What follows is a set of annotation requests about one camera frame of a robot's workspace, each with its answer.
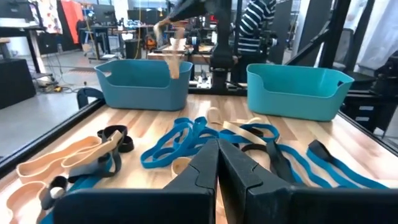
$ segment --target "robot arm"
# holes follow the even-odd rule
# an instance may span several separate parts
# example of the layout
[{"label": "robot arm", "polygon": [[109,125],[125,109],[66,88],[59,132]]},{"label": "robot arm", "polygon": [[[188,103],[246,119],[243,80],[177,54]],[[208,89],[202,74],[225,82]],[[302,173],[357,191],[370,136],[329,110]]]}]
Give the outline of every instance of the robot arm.
[{"label": "robot arm", "polygon": [[180,0],[168,20],[177,22],[205,14],[213,14],[217,20],[217,44],[210,57],[213,72],[213,88],[225,88],[228,70],[233,67],[233,53],[228,44],[231,21],[231,0]]}]

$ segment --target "black strap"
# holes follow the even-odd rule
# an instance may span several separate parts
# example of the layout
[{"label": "black strap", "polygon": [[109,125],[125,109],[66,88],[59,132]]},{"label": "black strap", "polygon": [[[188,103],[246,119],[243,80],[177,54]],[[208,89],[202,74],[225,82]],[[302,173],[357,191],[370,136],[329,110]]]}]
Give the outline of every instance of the black strap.
[{"label": "black strap", "polygon": [[289,161],[283,156],[278,145],[274,141],[268,142],[266,146],[262,144],[248,144],[242,148],[242,151],[246,152],[252,149],[263,151],[269,155],[272,173],[291,184],[296,183]]},{"label": "black strap", "polygon": [[48,210],[52,208],[57,201],[62,195],[59,195],[57,198],[53,198],[51,196],[51,190],[54,187],[61,187],[63,189],[63,193],[67,191],[67,186],[68,186],[68,180],[63,177],[63,176],[56,176],[50,183],[49,187],[47,187],[47,192],[44,195],[44,198],[42,199],[41,206],[43,210]]},{"label": "black strap", "polygon": [[[113,149],[112,152],[101,156],[98,160],[95,160],[91,164],[73,168],[69,172],[68,181],[70,183],[75,183],[80,177],[93,175],[101,178],[113,177],[121,170],[122,160],[120,157],[120,152],[130,152],[134,149],[132,139],[127,136],[127,127],[123,125],[108,126],[107,128],[98,131],[97,135],[102,139],[102,142],[104,143],[108,141],[108,139],[113,135],[115,131],[119,131],[123,134],[115,149]],[[109,159],[111,158],[114,162],[114,171],[108,171],[105,169],[107,161],[109,161]]]},{"label": "black strap", "polygon": [[103,99],[104,95],[101,91],[91,88],[91,87],[84,87],[81,88],[77,94],[77,104],[79,109],[82,109],[82,107],[88,105],[88,97],[95,97],[97,99]]},{"label": "black strap", "polygon": [[335,158],[330,154],[330,152],[328,151],[328,149],[325,147],[324,144],[322,144],[320,141],[318,140],[314,140],[312,141],[309,145],[308,145],[308,150],[310,150],[312,153],[314,153],[314,155],[316,155],[317,157],[319,157],[320,159],[327,161],[331,164],[333,164]]}]

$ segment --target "teal plastic bin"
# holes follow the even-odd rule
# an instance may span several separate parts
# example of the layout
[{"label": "teal plastic bin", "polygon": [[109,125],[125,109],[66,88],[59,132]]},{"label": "teal plastic bin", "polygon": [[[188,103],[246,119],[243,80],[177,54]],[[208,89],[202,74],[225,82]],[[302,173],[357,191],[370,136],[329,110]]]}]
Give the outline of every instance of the teal plastic bin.
[{"label": "teal plastic bin", "polygon": [[192,67],[190,62],[181,62],[179,79],[170,78],[162,60],[114,60],[95,70],[108,106],[175,111],[187,103]]},{"label": "teal plastic bin", "polygon": [[248,108],[260,114],[332,120],[354,80],[337,70],[251,64]]}]

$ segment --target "blue resistance band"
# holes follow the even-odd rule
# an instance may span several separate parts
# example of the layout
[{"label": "blue resistance band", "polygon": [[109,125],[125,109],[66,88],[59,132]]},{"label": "blue resistance band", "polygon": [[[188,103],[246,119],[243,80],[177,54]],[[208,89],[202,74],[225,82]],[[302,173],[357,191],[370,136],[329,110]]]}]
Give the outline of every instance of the blue resistance band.
[{"label": "blue resistance band", "polygon": [[[193,156],[198,153],[201,146],[209,139],[221,138],[231,143],[250,143],[249,140],[231,131],[222,130],[218,132],[214,129],[207,128],[206,125],[207,120],[205,117],[199,117],[194,121],[191,121],[189,118],[177,118],[174,121],[173,128],[165,136],[161,137],[154,147],[141,155],[142,166],[146,169],[165,167],[170,165],[178,157]],[[244,124],[240,127],[243,129],[268,129],[274,137],[261,137],[265,142],[273,141],[279,137],[278,130],[270,124]],[[178,136],[173,139],[173,146],[163,147],[163,145],[176,134],[178,134]]]},{"label": "blue resistance band", "polygon": [[339,170],[341,170],[348,178],[350,178],[351,180],[355,181],[356,183],[364,187],[370,189],[388,189],[388,187],[380,184],[379,182],[376,182],[374,180],[368,179],[362,175],[357,174],[355,171],[351,170],[346,164],[344,164],[344,162],[341,162],[336,158],[333,158],[331,162],[326,162],[323,159],[320,159],[318,156],[316,156],[311,150],[307,150],[306,155],[313,163],[325,169],[333,180],[335,180],[338,184],[344,187],[360,188],[356,184],[352,183],[351,181],[347,180],[339,173],[337,173],[336,170],[334,170],[333,165],[339,168]]},{"label": "blue resistance band", "polygon": [[[311,170],[310,164],[307,162],[307,160],[302,157],[297,150],[290,146],[286,146],[283,144],[278,144],[279,150],[282,152],[286,152],[293,156],[293,158],[305,169],[305,171],[308,174],[309,179],[318,184],[319,186],[323,188],[332,188],[332,186],[329,184],[328,181],[325,179],[321,178],[320,176],[314,174]],[[351,180],[355,181],[357,184],[360,184],[364,187],[370,188],[370,189],[388,189],[388,187],[380,184],[379,182],[376,182],[374,180],[368,179],[366,177],[363,177],[353,170],[351,170],[346,164],[341,162],[340,160],[336,159],[333,157],[332,162],[326,162],[323,159],[320,159],[318,156],[316,156],[310,149],[307,150],[306,153],[307,157],[316,165],[324,169],[330,177],[335,180],[338,184],[340,184],[340,187],[347,187],[347,188],[360,188],[360,186],[356,185],[355,183],[351,182],[350,180],[347,180],[343,176],[341,176],[337,171],[333,168],[333,166],[339,168],[342,173],[344,173],[348,178]],[[289,166],[290,170],[292,171],[293,177],[296,180],[296,182],[304,184],[303,180],[301,177],[296,173],[296,171],[293,169],[293,167],[290,164],[289,161]]]},{"label": "blue resistance band", "polygon": [[[112,157],[109,157],[109,160],[106,162],[105,170],[109,171],[112,167]],[[91,176],[91,177],[81,177],[79,178],[73,186],[68,190],[67,193],[73,192],[79,189],[90,189],[93,188],[102,178]],[[40,224],[53,224],[53,213],[52,211],[48,213]]]},{"label": "blue resistance band", "polygon": [[[217,132],[213,129],[207,128],[206,124],[207,122],[204,117],[197,118],[194,121],[191,121],[189,118],[176,119],[173,129],[163,136],[153,148],[149,149],[141,156],[141,163],[144,168],[150,169],[156,167],[165,167],[170,165],[174,159],[180,156],[195,155],[198,153],[201,146],[209,139],[220,138],[225,139],[230,143],[251,143],[248,139],[245,139],[244,137],[237,135],[232,131],[222,130]],[[240,126],[240,128],[268,129],[273,134],[273,137],[260,137],[265,142],[275,141],[279,138],[278,130],[270,124],[244,124]],[[188,133],[185,135],[182,141],[180,141],[183,136],[183,132],[186,129],[188,130]],[[162,148],[162,146],[176,134],[178,134],[178,136],[173,140],[173,147]],[[279,144],[278,147],[282,152],[286,152],[293,156],[293,158],[306,170],[308,177],[312,182],[323,188],[332,188],[328,181],[312,172],[310,163],[294,148],[283,144]],[[161,156],[166,154],[169,155],[159,159]],[[325,169],[331,178],[340,184],[340,187],[359,188],[358,185],[337,173],[333,166],[339,168],[344,175],[364,187],[372,189],[387,189],[386,186],[355,173],[347,165],[336,158],[333,158],[332,161],[327,162],[323,159],[320,159],[311,150],[307,150],[306,155],[313,163]],[[150,157],[152,157],[152,161],[146,162],[145,160]],[[302,178],[293,169],[289,160],[288,162],[295,181],[304,184]]]}]

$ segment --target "striped shirt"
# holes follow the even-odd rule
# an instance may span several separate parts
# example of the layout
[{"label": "striped shirt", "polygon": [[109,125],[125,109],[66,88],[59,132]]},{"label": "striped shirt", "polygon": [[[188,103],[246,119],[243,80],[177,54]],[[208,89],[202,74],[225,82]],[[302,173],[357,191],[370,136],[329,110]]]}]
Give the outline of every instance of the striped shirt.
[{"label": "striped shirt", "polygon": [[270,25],[274,20],[276,0],[251,0],[246,7],[239,25],[238,51],[241,54],[255,54],[260,46],[256,33],[264,21]]}]

